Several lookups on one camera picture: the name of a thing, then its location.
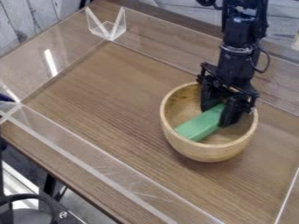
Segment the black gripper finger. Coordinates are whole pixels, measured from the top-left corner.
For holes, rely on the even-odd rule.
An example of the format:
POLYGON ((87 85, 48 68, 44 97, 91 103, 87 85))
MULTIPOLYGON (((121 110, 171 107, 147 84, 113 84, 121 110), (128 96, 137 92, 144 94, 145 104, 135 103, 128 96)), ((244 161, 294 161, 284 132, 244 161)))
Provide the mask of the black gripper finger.
POLYGON ((207 111, 219 104, 225 104, 225 91, 221 87, 215 87, 208 83, 201 84, 200 90, 200 109, 207 111))
POLYGON ((232 95, 225 102, 220 113, 219 126, 228 127, 239 122, 242 115, 248 111, 248 101, 240 94, 232 95))

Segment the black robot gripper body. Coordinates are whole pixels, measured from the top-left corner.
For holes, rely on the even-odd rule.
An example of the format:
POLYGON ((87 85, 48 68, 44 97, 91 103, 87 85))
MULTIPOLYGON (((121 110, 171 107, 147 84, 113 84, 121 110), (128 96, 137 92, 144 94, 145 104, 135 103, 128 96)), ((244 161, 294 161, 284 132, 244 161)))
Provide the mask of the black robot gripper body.
POLYGON ((232 95, 243 95, 247 99, 247 112, 255 107, 259 93, 251 80, 255 75, 260 50, 256 45, 235 48, 223 45, 219 50, 219 61, 213 65, 208 62, 200 64, 197 82, 208 83, 225 91, 225 102, 232 95))

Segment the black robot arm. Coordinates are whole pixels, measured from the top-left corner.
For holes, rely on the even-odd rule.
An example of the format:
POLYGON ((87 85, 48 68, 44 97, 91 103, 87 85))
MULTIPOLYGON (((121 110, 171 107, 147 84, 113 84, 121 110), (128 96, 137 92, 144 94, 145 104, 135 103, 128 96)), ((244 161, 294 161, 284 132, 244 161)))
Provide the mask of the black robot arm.
POLYGON ((267 55, 259 41, 267 35, 268 0, 223 0, 221 5, 216 0, 196 1, 221 11, 223 32, 219 62, 200 64, 200 109, 207 111, 220 104, 219 126, 228 127, 256 106, 259 92, 251 80, 267 71, 258 61, 267 55))

